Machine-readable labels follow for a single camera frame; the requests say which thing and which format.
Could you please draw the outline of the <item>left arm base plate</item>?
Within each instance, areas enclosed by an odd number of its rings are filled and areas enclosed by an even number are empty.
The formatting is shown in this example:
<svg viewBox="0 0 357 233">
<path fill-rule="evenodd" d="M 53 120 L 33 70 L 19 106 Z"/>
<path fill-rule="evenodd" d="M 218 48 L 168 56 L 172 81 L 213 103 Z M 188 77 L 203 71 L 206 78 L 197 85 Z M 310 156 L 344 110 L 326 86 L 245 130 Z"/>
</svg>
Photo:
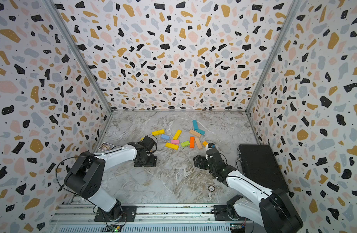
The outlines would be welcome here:
<svg viewBox="0 0 357 233">
<path fill-rule="evenodd" d="M 94 222 L 134 222 L 137 214 L 137 206 L 122 205 L 114 207 L 110 212 L 105 212 L 99 208 L 96 212 Z"/>
</svg>

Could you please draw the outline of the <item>lime green block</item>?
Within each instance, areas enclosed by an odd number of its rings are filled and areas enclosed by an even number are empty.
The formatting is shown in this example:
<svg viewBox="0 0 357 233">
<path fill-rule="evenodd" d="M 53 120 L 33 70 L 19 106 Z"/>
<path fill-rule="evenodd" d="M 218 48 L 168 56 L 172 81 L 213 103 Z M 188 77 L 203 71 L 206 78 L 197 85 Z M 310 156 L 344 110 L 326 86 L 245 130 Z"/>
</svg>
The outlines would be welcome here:
<svg viewBox="0 0 357 233">
<path fill-rule="evenodd" d="M 190 141 L 185 141 L 185 142 L 181 143 L 182 147 L 186 147 L 186 146 L 189 146 L 189 145 L 190 145 Z"/>
</svg>

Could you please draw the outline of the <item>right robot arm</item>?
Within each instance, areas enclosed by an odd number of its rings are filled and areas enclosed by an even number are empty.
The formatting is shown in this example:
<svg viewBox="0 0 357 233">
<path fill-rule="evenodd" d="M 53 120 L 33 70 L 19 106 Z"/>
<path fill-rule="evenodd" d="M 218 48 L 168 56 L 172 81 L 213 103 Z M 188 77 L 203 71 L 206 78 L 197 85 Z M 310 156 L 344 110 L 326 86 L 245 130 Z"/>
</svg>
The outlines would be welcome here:
<svg viewBox="0 0 357 233">
<path fill-rule="evenodd" d="M 262 226 L 268 233 L 297 233 L 303 221 L 286 192 L 272 190 L 252 181 L 222 159 L 215 148 L 207 147 L 206 155 L 193 158 L 196 168 L 207 170 L 218 182 L 239 193 L 226 203 L 231 219 L 245 217 Z"/>
</svg>

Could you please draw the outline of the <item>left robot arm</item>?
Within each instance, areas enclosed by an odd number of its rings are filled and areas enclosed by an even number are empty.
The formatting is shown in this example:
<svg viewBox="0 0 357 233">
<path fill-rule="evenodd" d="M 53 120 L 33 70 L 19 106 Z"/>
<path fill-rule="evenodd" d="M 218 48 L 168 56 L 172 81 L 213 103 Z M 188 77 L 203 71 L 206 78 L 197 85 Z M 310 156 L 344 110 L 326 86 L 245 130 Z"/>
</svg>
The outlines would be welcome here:
<svg viewBox="0 0 357 233">
<path fill-rule="evenodd" d="M 83 152 L 68 171 L 64 185 L 116 218 L 121 211 L 120 202 L 101 187 L 104 172 L 128 161 L 133 161 L 136 168 L 155 167 L 157 142 L 155 136 L 147 135 L 138 142 L 129 142 L 108 152 Z"/>
</svg>

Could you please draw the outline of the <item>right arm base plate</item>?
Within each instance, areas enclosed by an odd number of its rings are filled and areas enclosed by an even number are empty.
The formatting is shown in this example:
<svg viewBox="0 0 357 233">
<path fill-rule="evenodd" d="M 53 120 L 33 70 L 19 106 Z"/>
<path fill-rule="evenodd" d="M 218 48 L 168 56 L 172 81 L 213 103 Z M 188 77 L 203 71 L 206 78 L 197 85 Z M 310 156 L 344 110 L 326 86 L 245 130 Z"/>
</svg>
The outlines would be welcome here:
<svg viewBox="0 0 357 233">
<path fill-rule="evenodd" d="M 239 216 L 229 205 L 214 205 L 211 213 L 216 221 L 244 221 L 247 218 Z"/>
</svg>

